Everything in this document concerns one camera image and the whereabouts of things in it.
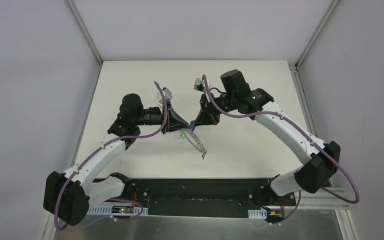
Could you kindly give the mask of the blue tag key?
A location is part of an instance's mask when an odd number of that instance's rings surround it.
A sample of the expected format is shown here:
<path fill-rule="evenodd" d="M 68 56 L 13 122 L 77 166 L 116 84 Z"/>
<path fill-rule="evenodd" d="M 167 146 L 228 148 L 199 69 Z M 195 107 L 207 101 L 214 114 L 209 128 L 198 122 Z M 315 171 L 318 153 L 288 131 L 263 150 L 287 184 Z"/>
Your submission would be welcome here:
<path fill-rule="evenodd" d="M 193 132 L 195 128 L 195 122 L 192 120 L 188 125 L 188 129 Z"/>

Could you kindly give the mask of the keyring with black key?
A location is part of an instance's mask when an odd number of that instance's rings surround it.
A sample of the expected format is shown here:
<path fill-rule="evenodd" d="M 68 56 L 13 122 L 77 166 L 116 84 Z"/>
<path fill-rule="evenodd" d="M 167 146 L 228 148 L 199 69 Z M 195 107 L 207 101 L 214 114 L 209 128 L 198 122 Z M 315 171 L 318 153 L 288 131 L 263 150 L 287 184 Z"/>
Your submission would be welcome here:
<path fill-rule="evenodd" d="M 187 140 L 199 153 L 201 153 L 201 158 L 204 160 L 207 155 L 207 149 L 204 144 L 201 142 L 199 137 L 189 128 L 180 129 L 179 135 L 182 139 Z"/>

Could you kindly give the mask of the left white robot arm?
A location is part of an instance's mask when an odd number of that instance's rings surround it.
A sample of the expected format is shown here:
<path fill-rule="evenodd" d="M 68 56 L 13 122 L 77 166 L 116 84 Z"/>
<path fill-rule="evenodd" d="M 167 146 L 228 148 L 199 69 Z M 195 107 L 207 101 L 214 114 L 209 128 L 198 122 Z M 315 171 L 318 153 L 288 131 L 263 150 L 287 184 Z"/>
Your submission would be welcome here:
<path fill-rule="evenodd" d="M 132 216 L 144 212 L 142 204 L 132 199 L 133 189 L 127 185 L 130 178 L 115 172 L 105 180 L 95 178 L 116 157 L 125 153 L 137 139 L 151 138 L 158 133 L 188 130 L 190 125 L 173 110 L 171 94 L 161 92 L 159 106 L 144 108 L 139 95 L 125 95 L 115 121 L 98 146 L 79 163 L 62 173 L 53 171 L 46 179 L 43 207 L 54 215 L 58 231 L 79 224 L 88 210 L 108 200 L 129 203 L 139 209 Z"/>

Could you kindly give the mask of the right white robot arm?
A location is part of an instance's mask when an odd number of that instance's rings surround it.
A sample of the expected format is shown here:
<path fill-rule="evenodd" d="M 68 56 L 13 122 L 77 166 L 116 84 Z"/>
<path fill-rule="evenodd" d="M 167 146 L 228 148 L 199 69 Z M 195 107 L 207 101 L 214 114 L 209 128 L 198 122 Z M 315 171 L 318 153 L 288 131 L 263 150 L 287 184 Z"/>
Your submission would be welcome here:
<path fill-rule="evenodd" d="M 302 164 L 295 170 L 275 176 L 264 186 L 263 196 L 268 204 L 276 205 L 286 194 L 295 191 L 314 194 L 338 171 L 341 148 L 336 142 L 326 143 L 303 130 L 265 90 L 250 89 L 241 71 L 228 71 L 220 79 L 225 92 L 219 97 L 211 94 L 205 76 L 197 78 L 193 86 L 203 93 L 201 103 L 209 114 L 209 121 L 217 124 L 220 114 L 238 111 L 275 134 Z"/>

